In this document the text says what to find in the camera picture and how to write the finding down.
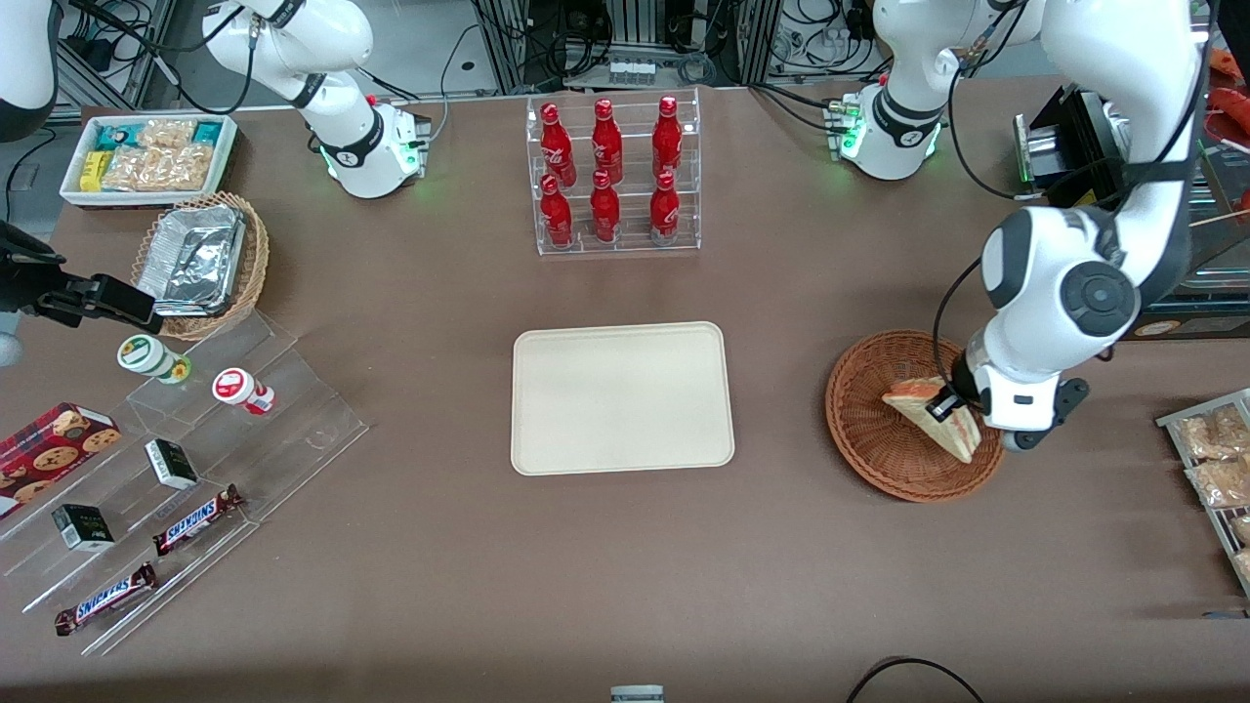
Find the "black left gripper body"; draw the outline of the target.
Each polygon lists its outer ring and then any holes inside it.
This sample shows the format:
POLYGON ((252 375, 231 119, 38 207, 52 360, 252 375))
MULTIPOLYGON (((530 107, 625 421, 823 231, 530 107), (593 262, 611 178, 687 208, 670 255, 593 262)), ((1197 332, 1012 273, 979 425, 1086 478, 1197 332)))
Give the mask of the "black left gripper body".
POLYGON ((982 409, 985 409, 981 403, 978 382, 975 382, 972 368, 970 368, 965 354, 959 354, 952 362, 950 382, 954 392, 956 392, 958 397, 960 397, 960 399, 970 409, 974 412, 982 412, 982 409))

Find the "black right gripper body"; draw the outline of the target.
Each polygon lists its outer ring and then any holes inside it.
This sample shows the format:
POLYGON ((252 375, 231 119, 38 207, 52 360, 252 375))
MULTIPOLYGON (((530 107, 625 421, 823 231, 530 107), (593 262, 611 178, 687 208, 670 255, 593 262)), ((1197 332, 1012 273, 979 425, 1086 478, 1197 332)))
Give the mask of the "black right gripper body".
POLYGON ((1 223, 1 311, 38 316, 38 298, 65 289, 65 258, 12 224, 1 223))

